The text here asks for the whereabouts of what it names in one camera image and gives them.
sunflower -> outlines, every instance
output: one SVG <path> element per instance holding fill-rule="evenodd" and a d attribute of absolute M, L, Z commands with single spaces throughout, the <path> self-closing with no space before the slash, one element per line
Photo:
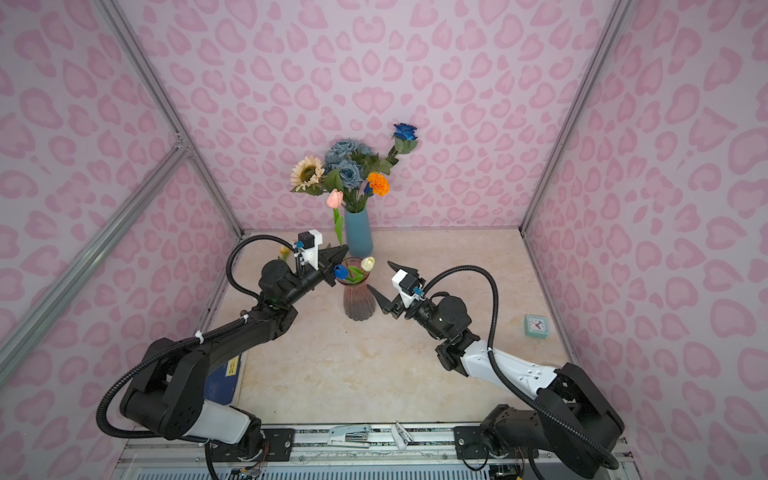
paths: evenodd
<path fill-rule="evenodd" d="M 296 191 L 305 190 L 307 187 L 319 184 L 324 173 L 323 162 L 318 157 L 310 155 L 304 157 L 304 160 L 293 168 L 290 183 Z"/>
<path fill-rule="evenodd" d="M 371 173 L 368 178 L 368 186 L 373 189 L 373 193 L 383 197 L 389 193 L 389 182 L 386 181 L 386 177 L 375 172 Z"/>

aluminum frame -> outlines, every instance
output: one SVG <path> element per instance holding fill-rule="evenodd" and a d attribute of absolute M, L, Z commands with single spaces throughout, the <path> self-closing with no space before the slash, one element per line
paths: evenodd
<path fill-rule="evenodd" d="M 523 216 L 523 221 L 520 225 L 520 233 L 522 233 L 524 238 L 541 206 L 544 195 L 547 193 L 554 169 L 562 161 L 567 146 L 573 137 L 573 133 L 576 131 L 581 116 L 587 109 L 589 99 L 592 96 L 594 89 L 597 87 L 600 77 L 605 71 L 605 67 L 616 49 L 616 44 L 621 36 L 621 32 L 624 30 L 636 3 L 636 0 L 616 0 L 611 9 L 611 13 L 608 15 L 608 20 L 603 29 L 603 33 L 598 40 L 598 45 L 587 64 L 587 69 L 584 72 L 584 79 L 579 84 L 571 108 L 565 116 L 563 128 L 558 133 L 554 148 L 552 148 L 552 152 L 547 159 L 544 172 L 541 174 L 538 184 L 536 185 L 533 197 L 531 198 L 531 204 L 528 206 L 528 209 Z"/>
<path fill-rule="evenodd" d="M 51 285 L 48 293 L 19 319 L 14 332 L 0 347 L 0 388 L 45 337 L 67 305 L 174 175 L 181 162 L 185 158 L 191 159 L 188 152 L 183 142 L 174 146 L 101 231 L 72 260 L 69 268 Z"/>
<path fill-rule="evenodd" d="M 477 425 L 476 422 L 404 423 L 402 426 L 409 430 L 414 440 L 405 451 L 397 449 L 389 431 L 391 426 L 389 423 L 371 424 L 374 432 L 369 434 L 369 441 L 372 442 L 372 445 L 368 449 L 327 445 L 329 430 L 338 425 L 263 425 L 265 429 L 291 428 L 296 430 L 290 460 L 288 462 L 269 463 L 265 472 L 287 473 L 288 475 L 284 475 L 283 478 L 302 478 L 301 472 L 314 472 L 316 470 L 354 472 L 356 469 L 386 469 L 387 467 L 422 467 L 425 470 L 459 468 L 461 472 L 468 472 L 462 461 L 456 456 L 452 429 L 455 426 Z M 601 470 L 597 478 L 639 480 L 634 458 L 627 443 L 617 443 L 614 454 L 619 461 L 620 468 L 615 471 Z M 509 459 L 490 458 L 488 460 L 489 465 L 514 462 L 514 460 Z M 560 464 L 561 461 L 554 453 L 541 452 L 536 463 L 539 466 L 552 467 Z M 233 467 L 244 467 L 252 464 L 252 462 L 217 463 L 216 470 L 219 475 L 226 475 Z M 159 474 L 157 478 L 161 478 L 165 472 L 186 472 L 189 475 L 194 475 L 194 472 L 198 472 L 195 468 L 205 468 L 202 445 L 178 440 L 170 442 L 165 439 L 135 439 L 129 440 L 126 444 L 111 478 L 112 480 L 135 480 L 140 478 L 142 474 L 146 475 L 149 472 L 155 475 Z M 202 478 L 207 478 L 204 470 L 201 469 L 199 472 L 202 472 Z M 331 477 L 329 475 L 324 477 L 316 475 L 314 478 L 326 478 L 328 480 Z"/>
<path fill-rule="evenodd" d="M 197 145 L 195 145 L 194 139 L 181 120 L 178 110 L 171 101 L 168 93 L 165 91 L 157 72 L 154 70 L 152 64 L 144 53 L 144 49 L 138 41 L 136 32 L 134 32 L 131 23 L 126 18 L 123 9 L 118 4 L 117 0 L 92 1 L 104 16 L 104 19 L 109 24 L 110 29 L 114 33 L 118 43 L 120 43 L 120 46 L 123 48 L 128 60 L 134 66 L 134 70 L 144 82 L 149 95 L 154 99 L 157 107 L 160 109 L 163 119 L 176 134 L 177 139 L 186 142 L 189 145 L 189 148 L 192 150 L 192 165 L 202 179 L 203 185 L 206 190 L 208 190 L 208 194 L 214 200 L 214 203 L 227 221 L 230 229 L 234 232 L 236 237 L 242 237 L 242 224 L 240 224 L 232 207 L 219 188 L 219 185 L 214 180 L 214 176 L 211 174 L 210 169 L 205 164 L 202 154 L 197 149 Z"/>

blue tulip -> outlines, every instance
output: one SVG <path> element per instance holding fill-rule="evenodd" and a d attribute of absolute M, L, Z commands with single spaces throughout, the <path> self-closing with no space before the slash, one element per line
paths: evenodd
<path fill-rule="evenodd" d="M 397 124 L 395 125 L 395 137 L 399 138 L 403 141 L 408 140 L 415 140 L 416 139 L 416 127 L 412 125 L 407 124 Z"/>
<path fill-rule="evenodd" d="M 333 267 L 333 274 L 336 275 L 336 278 L 339 280 L 346 280 L 349 277 L 349 270 L 343 265 L 336 265 Z"/>

metal rail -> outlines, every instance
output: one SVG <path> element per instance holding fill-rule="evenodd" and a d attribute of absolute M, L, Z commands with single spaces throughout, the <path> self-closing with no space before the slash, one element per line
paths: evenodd
<path fill-rule="evenodd" d="M 597 87 L 600 77 L 602 76 L 608 61 L 611 59 L 611 55 L 616 48 L 616 44 L 621 36 L 621 32 L 624 30 L 624 26 L 630 18 L 630 13 L 632 12 L 635 3 L 636 0 L 616 0 L 611 9 L 603 33 L 598 40 L 598 46 L 595 48 L 594 53 L 589 60 L 587 70 L 584 72 L 584 78 L 576 91 L 574 102 L 571 104 L 571 109 L 565 117 L 563 128 L 560 130 L 560 133 L 555 140 L 554 148 L 552 148 L 552 152 L 547 159 L 544 172 L 538 180 L 533 197 L 531 198 L 531 204 L 528 206 L 528 209 L 523 216 L 520 232 L 524 235 L 533 223 L 536 212 L 541 206 L 541 202 L 544 200 L 544 195 L 551 183 L 554 169 L 560 164 L 565 151 L 568 149 L 568 143 L 570 143 L 571 137 L 573 137 L 573 133 L 576 131 L 576 127 L 578 126 L 582 114 L 587 109 L 592 92 Z"/>
<path fill-rule="evenodd" d="M 203 156 L 200 154 L 193 138 L 181 120 L 179 112 L 176 110 L 174 103 L 171 101 L 170 96 L 165 91 L 163 84 L 157 76 L 157 72 L 155 72 L 152 64 L 144 53 L 144 49 L 141 47 L 141 43 L 138 41 L 134 29 L 131 27 L 131 23 L 125 17 L 123 9 L 118 4 L 117 0 L 93 0 L 93 3 L 96 4 L 96 7 L 101 11 L 104 19 L 106 19 L 115 38 L 128 57 L 128 60 L 131 61 L 136 73 L 147 87 L 149 95 L 154 99 L 157 107 L 160 109 L 163 119 L 168 123 L 170 129 L 176 134 L 177 138 L 180 141 L 187 142 L 190 146 L 190 149 L 192 150 L 191 160 L 195 171 L 200 175 L 203 185 L 206 190 L 208 190 L 208 194 L 219 208 L 222 216 L 226 219 L 227 224 L 233 231 L 235 237 L 238 239 L 241 238 L 243 236 L 243 226 L 237 219 L 237 216 L 219 188 L 219 185 L 214 180 L 214 176 L 211 174 L 208 166 L 205 164 Z"/>
<path fill-rule="evenodd" d="M 93 272 L 130 230 L 155 195 L 163 189 L 182 160 L 190 157 L 188 152 L 184 143 L 176 145 L 112 215 L 104 228 L 72 260 L 67 271 L 56 280 L 48 293 L 19 320 L 16 330 L 0 347 L 0 388 L 45 337 Z"/>

black cable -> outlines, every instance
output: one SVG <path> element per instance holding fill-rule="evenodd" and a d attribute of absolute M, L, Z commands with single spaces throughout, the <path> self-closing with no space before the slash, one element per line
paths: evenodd
<path fill-rule="evenodd" d="M 255 242 L 257 240 L 272 240 L 273 242 L 277 242 L 284 247 L 288 248 L 291 252 L 299 253 L 299 250 L 295 248 L 293 245 L 288 243 L 287 241 L 283 240 L 280 237 L 275 237 L 274 235 L 254 235 L 253 237 L 246 238 L 242 242 L 237 244 L 237 247 L 234 247 L 232 250 L 232 253 L 230 253 L 229 259 L 227 259 L 227 280 L 229 281 L 230 285 L 235 288 L 235 290 L 245 293 L 246 295 L 250 295 L 256 300 L 259 299 L 259 294 L 256 292 L 253 292 L 252 290 L 248 290 L 246 287 L 240 285 L 236 280 L 235 277 L 232 276 L 232 265 L 235 261 L 235 258 L 237 257 L 237 254 L 240 253 L 240 251 L 245 247 L 248 243 Z M 299 261 L 299 257 L 296 257 L 296 275 L 301 277 L 301 262 Z"/>
<path fill-rule="evenodd" d="M 210 442 L 205 444 L 205 465 L 208 467 L 208 473 L 210 474 L 210 480 L 219 480 L 219 475 L 216 474 L 214 469 L 214 461 L 210 457 Z"/>
<path fill-rule="evenodd" d="M 220 326 L 217 329 L 211 330 L 208 333 L 203 334 L 203 340 L 213 340 L 216 339 L 222 335 L 226 335 L 230 332 L 233 332 L 234 330 L 240 328 L 242 325 L 244 325 L 246 322 L 245 319 L 237 319 L 234 322 L 228 323 L 227 325 Z M 156 437 L 159 437 L 159 435 L 155 432 L 150 432 L 148 430 L 123 430 L 115 427 L 109 422 L 109 419 L 107 419 L 107 409 L 109 408 L 109 404 L 112 403 L 112 399 L 120 392 L 120 390 L 128 384 L 128 382 L 133 379 L 137 373 L 139 373 L 141 370 L 146 369 L 148 366 L 152 365 L 155 362 L 158 362 L 167 356 L 182 350 L 186 349 L 192 346 L 200 345 L 200 339 L 197 337 L 191 337 L 189 339 L 181 340 L 179 342 L 176 342 L 175 344 L 169 346 L 165 350 L 162 350 L 160 352 L 155 353 L 152 356 L 147 357 L 145 360 L 142 360 L 141 363 L 136 365 L 134 368 L 128 370 L 120 379 L 114 383 L 112 387 L 107 390 L 107 392 L 104 394 L 104 397 L 101 399 L 101 402 L 99 402 L 98 407 L 96 408 L 96 425 L 98 425 L 98 428 L 106 433 L 107 435 L 111 437 L 115 437 L 116 439 L 153 439 Z M 182 437 L 182 440 L 187 440 L 189 442 L 198 442 L 197 438 L 194 437 Z"/>
<path fill-rule="evenodd" d="M 536 462 L 533 461 L 533 449 L 528 449 L 528 463 L 531 464 L 531 470 L 533 470 L 534 475 L 536 475 L 536 478 L 538 480 L 544 480 L 544 476 L 541 474 L 541 472 L 538 470 L 538 466 L 536 466 Z"/>
<path fill-rule="evenodd" d="M 440 280 L 446 278 L 448 275 L 452 275 L 456 272 L 477 272 L 483 275 L 487 280 L 488 283 L 491 284 L 491 293 L 493 294 L 493 310 L 491 313 L 491 330 L 488 332 L 488 361 L 491 363 L 491 367 L 493 368 L 493 372 L 496 374 L 499 380 L 502 381 L 505 387 L 507 387 L 512 393 L 514 393 L 520 400 L 522 400 L 525 405 L 531 407 L 533 410 L 535 410 L 540 416 L 545 416 L 548 419 L 550 419 L 552 422 L 559 425 L 563 430 L 570 433 L 580 441 L 582 441 L 584 444 L 595 450 L 600 457 L 603 459 L 603 466 L 605 468 L 609 468 L 610 470 L 616 470 L 619 468 L 619 462 L 616 459 L 616 457 L 613 456 L 605 447 L 591 439 L 590 437 L 586 436 L 581 430 L 576 429 L 575 427 L 571 426 L 568 422 L 565 420 L 562 420 L 558 418 L 554 413 L 550 412 L 549 409 L 539 402 L 536 402 L 535 399 L 532 399 L 530 396 L 526 395 L 525 392 L 520 390 L 514 383 L 510 382 L 509 379 L 504 375 L 502 370 L 498 367 L 498 364 L 496 363 L 496 359 L 494 358 L 493 353 L 493 339 L 496 336 L 496 322 L 498 320 L 498 289 L 496 288 L 496 282 L 493 280 L 493 276 L 491 276 L 490 273 L 488 273 L 487 270 L 480 268 L 479 266 L 475 265 L 460 265 L 460 266 L 454 266 L 453 268 L 447 269 L 445 272 L 440 273 L 438 276 L 433 278 L 429 281 L 429 283 L 426 284 L 424 287 L 424 294 L 429 291 L 437 282 Z"/>
<path fill-rule="evenodd" d="M 485 460 L 483 461 L 482 465 L 479 467 L 471 467 L 467 461 L 464 459 L 464 451 L 467 449 L 467 447 L 480 445 L 483 450 L 485 450 Z M 488 464 L 488 459 L 491 458 L 491 452 L 488 450 L 488 447 L 486 447 L 482 443 L 468 443 L 467 445 L 464 445 L 464 448 L 462 449 L 462 462 L 464 462 L 464 465 L 466 465 L 467 468 L 472 470 L 473 472 L 480 472 L 482 469 L 485 468 L 485 466 Z"/>

